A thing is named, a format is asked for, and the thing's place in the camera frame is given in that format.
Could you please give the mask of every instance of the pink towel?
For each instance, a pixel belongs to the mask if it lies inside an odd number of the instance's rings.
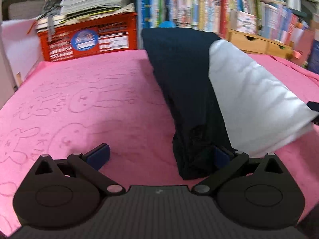
[[[252,55],[300,99],[319,101],[319,87],[287,61]],[[39,155],[54,159],[111,147],[101,172],[132,184],[193,186],[184,181],[172,151],[173,119],[145,51],[125,51],[58,63],[41,63],[0,110],[0,230],[20,224],[12,198]],[[319,200],[318,132],[276,152],[306,198],[305,216]]]

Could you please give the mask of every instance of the circular sticker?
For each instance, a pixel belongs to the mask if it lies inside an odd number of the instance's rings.
[[[71,39],[71,45],[78,51],[94,48],[98,43],[98,34],[91,29],[80,30]]]

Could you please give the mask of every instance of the black gripper base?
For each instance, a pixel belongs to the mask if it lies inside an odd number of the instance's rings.
[[[83,224],[65,230],[24,226],[10,237],[24,238],[306,239],[294,227],[264,231],[235,224],[211,197],[196,196],[186,186],[132,186],[124,195],[107,198]]]

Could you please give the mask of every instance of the white pillow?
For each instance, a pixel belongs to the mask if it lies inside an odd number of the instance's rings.
[[[233,148],[263,157],[313,129],[319,113],[233,44],[214,42],[209,57],[209,79]]]

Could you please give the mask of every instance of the red plastic crate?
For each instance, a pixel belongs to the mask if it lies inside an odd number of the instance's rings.
[[[124,13],[61,26],[55,29],[51,42],[47,31],[39,32],[44,59],[55,62],[137,49],[136,15]]]

